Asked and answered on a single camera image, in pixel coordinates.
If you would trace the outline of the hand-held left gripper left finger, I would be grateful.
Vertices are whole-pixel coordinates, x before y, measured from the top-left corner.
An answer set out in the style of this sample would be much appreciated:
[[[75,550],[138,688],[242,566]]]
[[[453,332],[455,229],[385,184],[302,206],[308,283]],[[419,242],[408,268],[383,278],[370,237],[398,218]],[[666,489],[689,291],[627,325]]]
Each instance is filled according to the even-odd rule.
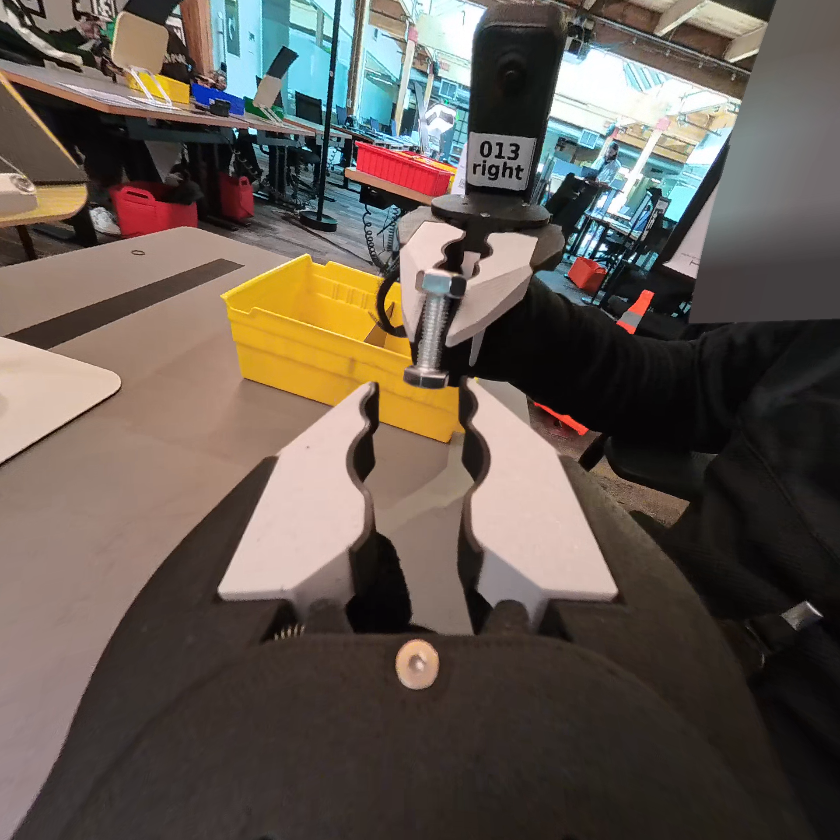
[[[377,540],[364,480],[379,401],[378,384],[364,383],[280,450],[218,585],[222,600],[285,600],[305,616],[371,588]]]

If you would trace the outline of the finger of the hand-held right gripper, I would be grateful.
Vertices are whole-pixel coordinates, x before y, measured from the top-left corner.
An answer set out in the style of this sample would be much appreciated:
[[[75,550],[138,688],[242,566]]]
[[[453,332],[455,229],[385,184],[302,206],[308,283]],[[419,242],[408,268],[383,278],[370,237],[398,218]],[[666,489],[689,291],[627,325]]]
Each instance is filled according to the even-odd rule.
[[[400,283],[403,327],[410,343],[417,341],[424,311],[425,293],[417,286],[417,277],[446,260],[445,249],[461,241],[466,232],[450,224],[423,222],[401,246]]]
[[[451,349],[471,340],[501,318],[523,298],[532,276],[531,258],[538,238],[504,232],[487,237],[488,256],[479,259],[478,272],[467,280],[446,335]]]

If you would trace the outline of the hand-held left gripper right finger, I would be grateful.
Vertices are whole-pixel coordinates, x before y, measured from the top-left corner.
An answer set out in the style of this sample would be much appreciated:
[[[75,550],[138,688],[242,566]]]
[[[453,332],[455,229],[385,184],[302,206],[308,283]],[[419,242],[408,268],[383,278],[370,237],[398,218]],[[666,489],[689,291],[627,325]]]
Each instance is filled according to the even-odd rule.
[[[472,479],[459,526],[470,624],[502,602],[539,627],[552,602],[613,603],[619,590],[557,452],[476,380],[459,385],[462,464]]]

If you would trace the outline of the steel hex bolt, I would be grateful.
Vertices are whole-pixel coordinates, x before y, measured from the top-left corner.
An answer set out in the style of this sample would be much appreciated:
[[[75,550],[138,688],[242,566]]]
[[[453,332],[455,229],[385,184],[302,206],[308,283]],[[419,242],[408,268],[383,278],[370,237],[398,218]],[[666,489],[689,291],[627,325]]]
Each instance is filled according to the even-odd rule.
[[[454,301],[466,293],[467,279],[443,269],[423,272],[419,290],[423,293],[423,322],[418,342],[416,365],[422,375],[445,380],[440,367],[445,344],[448,313]]]

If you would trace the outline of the yellow storage bin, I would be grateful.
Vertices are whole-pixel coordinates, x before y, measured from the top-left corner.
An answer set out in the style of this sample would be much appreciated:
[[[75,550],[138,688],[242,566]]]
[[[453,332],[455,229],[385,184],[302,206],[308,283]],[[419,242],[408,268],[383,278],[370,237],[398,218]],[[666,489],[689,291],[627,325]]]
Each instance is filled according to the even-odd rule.
[[[309,255],[222,295],[239,369],[252,382],[335,406],[366,382],[380,386],[380,421],[448,443],[461,430],[454,388],[424,391],[403,380],[403,352],[364,343],[380,278]]]

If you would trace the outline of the person's right hand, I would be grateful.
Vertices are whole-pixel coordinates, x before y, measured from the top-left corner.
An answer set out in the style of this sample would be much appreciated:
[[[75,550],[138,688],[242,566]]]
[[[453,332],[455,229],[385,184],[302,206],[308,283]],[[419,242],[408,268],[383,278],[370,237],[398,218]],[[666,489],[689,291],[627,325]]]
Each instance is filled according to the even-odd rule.
[[[594,428],[575,404],[572,374],[561,370],[581,350],[574,333],[584,326],[584,315],[533,276],[521,300],[450,351],[455,375],[508,383],[553,414]]]

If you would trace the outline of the red storage bin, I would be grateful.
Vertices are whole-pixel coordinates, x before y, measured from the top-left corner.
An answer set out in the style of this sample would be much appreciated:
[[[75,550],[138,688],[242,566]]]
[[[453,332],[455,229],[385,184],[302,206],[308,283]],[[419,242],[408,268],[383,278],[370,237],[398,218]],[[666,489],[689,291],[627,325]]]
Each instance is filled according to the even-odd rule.
[[[405,187],[415,193],[438,197],[450,192],[456,168],[414,152],[391,150],[372,143],[355,145],[355,170]]]

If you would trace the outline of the small red crate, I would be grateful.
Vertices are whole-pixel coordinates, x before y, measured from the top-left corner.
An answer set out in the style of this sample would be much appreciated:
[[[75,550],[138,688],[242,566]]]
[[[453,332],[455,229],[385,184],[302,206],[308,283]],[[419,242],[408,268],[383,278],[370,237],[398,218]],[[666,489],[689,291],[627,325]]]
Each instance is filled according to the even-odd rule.
[[[600,290],[607,269],[594,259],[577,257],[568,271],[568,279],[585,294],[593,297]]]

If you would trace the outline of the black bin divider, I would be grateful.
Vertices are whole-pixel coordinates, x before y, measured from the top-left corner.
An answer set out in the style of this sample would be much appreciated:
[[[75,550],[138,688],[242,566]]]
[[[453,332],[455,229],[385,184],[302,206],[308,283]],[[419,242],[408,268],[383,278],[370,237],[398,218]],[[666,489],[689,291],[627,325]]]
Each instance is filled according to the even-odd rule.
[[[364,343],[391,352],[403,352],[405,337],[396,336],[383,329],[382,325],[376,319],[374,310],[368,311],[367,314],[371,320],[371,328],[364,336]],[[399,331],[403,327],[402,311],[399,303],[392,302],[387,304],[385,315],[395,331]]]

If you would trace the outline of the black pole stand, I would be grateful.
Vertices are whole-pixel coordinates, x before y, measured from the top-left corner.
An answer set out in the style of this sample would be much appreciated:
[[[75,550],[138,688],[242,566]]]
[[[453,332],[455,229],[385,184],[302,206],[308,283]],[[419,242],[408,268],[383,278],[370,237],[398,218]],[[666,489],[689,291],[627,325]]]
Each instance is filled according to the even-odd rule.
[[[338,222],[331,216],[324,213],[326,198],[326,180],[329,163],[329,143],[332,128],[333,93],[335,85],[335,71],[338,63],[338,51],[340,40],[340,16],[342,1],[335,1],[332,16],[332,36],[330,63],[327,88],[326,112],[323,117],[323,132],[321,142],[321,160],[318,168],[318,181],[316,187],[316,208],[314,210],[302,210],[299,214],[301,224],[317,233],[334,233],[338,228]]]

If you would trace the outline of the framed marker sign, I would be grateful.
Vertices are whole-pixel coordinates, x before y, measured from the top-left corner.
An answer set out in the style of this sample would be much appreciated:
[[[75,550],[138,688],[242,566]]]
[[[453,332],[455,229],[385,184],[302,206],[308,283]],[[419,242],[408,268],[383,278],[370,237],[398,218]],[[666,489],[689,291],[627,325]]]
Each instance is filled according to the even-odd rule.
[[[686,210],[659,252],[654,262],[654,272],[670,277],[684,277],[691,281],[697,279],[711,212],[729,149],[730,140],[725,140],[709,171],[704,175]]]

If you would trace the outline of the red tote basket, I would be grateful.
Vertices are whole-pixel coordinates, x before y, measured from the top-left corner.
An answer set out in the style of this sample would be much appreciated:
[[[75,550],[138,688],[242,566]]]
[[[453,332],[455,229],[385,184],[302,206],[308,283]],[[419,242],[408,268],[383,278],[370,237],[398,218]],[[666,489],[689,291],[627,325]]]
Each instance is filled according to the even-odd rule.
[[[241,224],[254,217],[254,190],[247,176],[219,172],[217,182],[223,217]]]
[[[122,238],[152,235],[175,228],[198,228],[196,203],[171,201],[175,186],[128,182],[108,189]]]

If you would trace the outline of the small blue bin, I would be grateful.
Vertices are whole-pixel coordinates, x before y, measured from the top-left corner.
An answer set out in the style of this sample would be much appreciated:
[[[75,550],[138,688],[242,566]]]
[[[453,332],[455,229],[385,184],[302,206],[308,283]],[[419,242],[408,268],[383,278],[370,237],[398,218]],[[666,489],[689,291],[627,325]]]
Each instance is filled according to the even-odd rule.
[[[191,97],[194,104],[200,108],[223,117],[242,117],[245,114],[245,100],[226,91],[193,81],[191,83]]]

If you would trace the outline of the white folding stand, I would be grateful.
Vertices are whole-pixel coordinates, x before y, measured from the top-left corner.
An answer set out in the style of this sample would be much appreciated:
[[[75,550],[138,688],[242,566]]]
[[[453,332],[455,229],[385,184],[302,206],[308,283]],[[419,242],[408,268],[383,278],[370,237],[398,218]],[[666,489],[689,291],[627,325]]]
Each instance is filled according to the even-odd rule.
[[[1,174],[3,228],[60,221],[86,201],[82,184],[36,187],[22,174]],[[113,371],[1,338],[2,464],[104,403],[121,385]]]

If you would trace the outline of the small yellow bin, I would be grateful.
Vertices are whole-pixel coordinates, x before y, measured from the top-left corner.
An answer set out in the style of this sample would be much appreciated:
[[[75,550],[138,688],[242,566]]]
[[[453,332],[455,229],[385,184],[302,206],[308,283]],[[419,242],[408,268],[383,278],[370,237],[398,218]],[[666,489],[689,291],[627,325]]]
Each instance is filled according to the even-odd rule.
[[[188,107],[191,103],[190,85],[161,74],[152,74],[143,69],[129,70],[125,76],[129,88],[142,98],[163,103],[168,107]]]

